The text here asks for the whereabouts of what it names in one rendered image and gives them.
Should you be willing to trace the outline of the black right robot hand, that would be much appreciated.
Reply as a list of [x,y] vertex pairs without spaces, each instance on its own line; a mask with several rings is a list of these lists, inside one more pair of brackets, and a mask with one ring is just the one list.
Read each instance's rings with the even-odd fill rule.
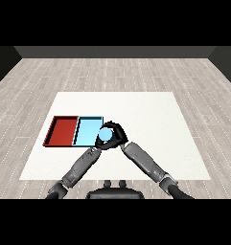
[[119,145],[123,145],[128,142],[127,134],[125,130],[116,122],[110,121],[106,122],[103,127],[111,128],[116,138],[116,148]]

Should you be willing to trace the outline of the red shallow open box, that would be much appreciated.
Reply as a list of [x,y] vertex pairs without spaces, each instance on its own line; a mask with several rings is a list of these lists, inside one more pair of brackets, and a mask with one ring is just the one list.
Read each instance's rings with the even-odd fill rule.
[[54,116],[43,146],[72,147],[78,119],[78,116]]

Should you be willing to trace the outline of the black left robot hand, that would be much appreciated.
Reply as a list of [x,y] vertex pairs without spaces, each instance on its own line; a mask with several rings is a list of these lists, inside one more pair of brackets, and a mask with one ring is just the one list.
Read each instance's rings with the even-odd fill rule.
[[101,150],[109,150],[110,148],[114,148],[116,145],[116,138],[112,136],[108,141],[103,141],[100,139],[100,136],[97,136],[95,147]]

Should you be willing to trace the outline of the small blue can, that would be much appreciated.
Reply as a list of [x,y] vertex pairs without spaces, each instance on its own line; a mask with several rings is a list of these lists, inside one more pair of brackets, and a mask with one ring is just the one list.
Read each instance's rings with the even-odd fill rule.
[[103,127],[99,131],[99,138],[104,143],[110,142],[113,138],[113,131],[110,128]]

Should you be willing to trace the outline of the light blue shallow open box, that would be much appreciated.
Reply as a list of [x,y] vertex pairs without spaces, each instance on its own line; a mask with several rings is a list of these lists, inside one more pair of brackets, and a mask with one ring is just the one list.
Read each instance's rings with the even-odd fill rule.
[[102,116],[80,116],[75,129],[72,146],[94,146],[103,124],[104,118]]

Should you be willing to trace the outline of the dark grey robot body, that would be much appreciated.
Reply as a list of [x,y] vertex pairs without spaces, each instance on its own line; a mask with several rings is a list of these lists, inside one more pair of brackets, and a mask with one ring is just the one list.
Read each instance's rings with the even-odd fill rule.
[[141,191],[127,187],[125,180],[119,181],[119,187],[111,187],[111,181],[105,180],[104,186],[100,189],[89,191],[86,199],[144,199]]

